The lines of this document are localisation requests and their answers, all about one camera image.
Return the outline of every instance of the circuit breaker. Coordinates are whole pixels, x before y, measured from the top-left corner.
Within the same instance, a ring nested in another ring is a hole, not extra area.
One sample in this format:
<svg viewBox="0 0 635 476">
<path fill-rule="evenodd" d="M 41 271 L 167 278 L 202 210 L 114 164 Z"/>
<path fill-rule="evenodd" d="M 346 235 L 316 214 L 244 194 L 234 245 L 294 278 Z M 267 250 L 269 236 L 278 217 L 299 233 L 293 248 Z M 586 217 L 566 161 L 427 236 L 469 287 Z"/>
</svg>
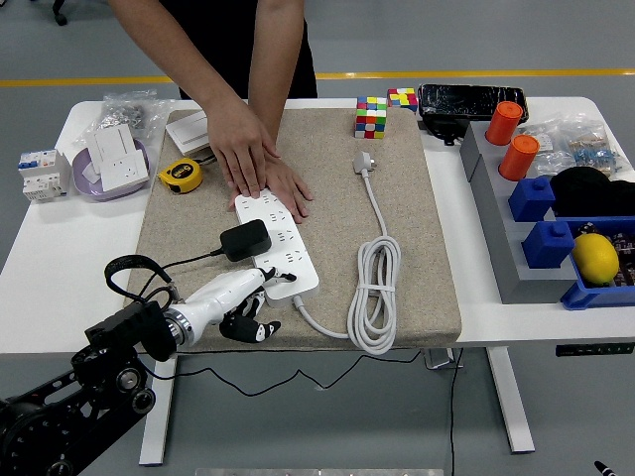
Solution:
<svg viewBox="0 0 635 476">
<path fill-rule="evenodd" d="M 18 172 L 24 179 L 22 192 L 32 201 L 68 193 L 70 164 L 64 154 L 55 149 L 22 154 Z"/>
</svg>

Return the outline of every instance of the blue plastic bin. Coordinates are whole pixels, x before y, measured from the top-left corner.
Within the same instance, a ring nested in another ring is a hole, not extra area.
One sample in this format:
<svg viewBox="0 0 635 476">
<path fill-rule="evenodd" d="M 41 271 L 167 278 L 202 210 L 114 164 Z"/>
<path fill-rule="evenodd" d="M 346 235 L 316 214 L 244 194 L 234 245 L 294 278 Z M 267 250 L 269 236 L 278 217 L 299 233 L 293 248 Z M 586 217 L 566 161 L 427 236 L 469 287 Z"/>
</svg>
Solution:
<svg viewBox="0 0 635 476">
<path fill-rule="evenodd" d="M 585 218 L 561 218 L 569 224 L 571 233 L 584 223 L 593 223 L 603 234 L 613 236 L 617 233 L 635 234 L 635 217 L 633 216 L 601 216 Z M 577 274 L 577 282 L 561 298 L 561 302 L 566 309 L 581 310 L 589 307 L 617 307 L 624 305 L 635 305 L 635 286 L 612 287 L 612 288 L 588 288 L 579 275 L 579 270 L 573 262 L 573 268 Z"/>
</svg>

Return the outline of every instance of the white robotic hand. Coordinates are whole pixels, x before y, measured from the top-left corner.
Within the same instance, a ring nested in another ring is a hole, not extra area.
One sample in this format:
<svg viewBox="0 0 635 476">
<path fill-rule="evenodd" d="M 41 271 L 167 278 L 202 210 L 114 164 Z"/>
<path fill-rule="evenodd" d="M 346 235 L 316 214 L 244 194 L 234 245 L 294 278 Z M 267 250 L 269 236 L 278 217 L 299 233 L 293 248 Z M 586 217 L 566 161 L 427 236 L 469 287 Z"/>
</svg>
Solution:
<svg viewBox="0 0 635 476">
<path fill-rule="evenodd" d="M 264 287 L 291 283 L 296 276 L 276 268 L 233 271 L 217 276 L 183 303 L 172 304 L 164 312 L 178 346 L 198 342 L 208 324 L 219 324 L 227 338 L 257 343 L 280 328 L 280 322 L 260 324 L 254 317 L 264 304 Z"/>
</svg>

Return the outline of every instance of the purple bowl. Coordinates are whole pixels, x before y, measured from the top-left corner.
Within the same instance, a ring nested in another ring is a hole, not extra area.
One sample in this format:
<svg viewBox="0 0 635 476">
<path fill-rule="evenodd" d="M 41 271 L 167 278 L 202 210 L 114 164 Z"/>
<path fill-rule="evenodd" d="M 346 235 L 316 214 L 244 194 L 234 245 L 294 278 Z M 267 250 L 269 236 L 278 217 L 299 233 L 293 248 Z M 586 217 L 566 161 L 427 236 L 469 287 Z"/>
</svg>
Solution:
<svg viewBox="0 0 635 476">
<path fill-rule="evenodd" d="M 143 153 L 143 159 L 146 162 L 146 169 L 148 170 L 149 174 L 150 163 L 148 162 L 148 154 L 146 154 L 146 148 L 143 147 L 143 144 L 136 139 L 134 139 L 134 144 L 135 149 Z M 118 198 L 119 196 L 129 195 L 130 193 L 137 191 L 139 188 L 146 184 L 144 181 L 142 181 L 141 183 L 118 188 L 116 190 L 103 191 L 103 187 L 101 186 L 101 179 L 99 179 L 95 183 L 90 183 L 86 179 L 86 177 L 83 176 L 82 172 L 86 167 L 88 167 L 88 164 L 90 164 L 90 153 L 86 148 L 79 152 L 72 160 L 72 179 L 75 182 L 75 188 L 77 188 L 79 193 L 81 193 L 82 195 L 86 195 L 93 200 L 105 201 L 112 200 L 113 198 Z"/>
</svg>

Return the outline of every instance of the person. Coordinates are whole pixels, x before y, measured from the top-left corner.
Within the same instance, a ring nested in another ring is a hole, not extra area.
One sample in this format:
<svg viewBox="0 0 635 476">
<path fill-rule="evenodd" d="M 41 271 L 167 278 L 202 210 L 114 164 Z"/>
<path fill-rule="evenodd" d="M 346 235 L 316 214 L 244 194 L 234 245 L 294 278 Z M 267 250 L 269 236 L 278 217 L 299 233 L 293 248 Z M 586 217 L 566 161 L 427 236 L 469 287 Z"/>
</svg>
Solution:
<svg viewBox="0 0 635 476">
<path fill-rule="evenodd" d="M 256 198 L 268 186 L 302 223 L 313 196 L 276 140 L 286 99 L 318 97 L 304 0 L 108 3 L 182 97 L 205 112 L 209 145 L 232 198 Z"/>
</svg>

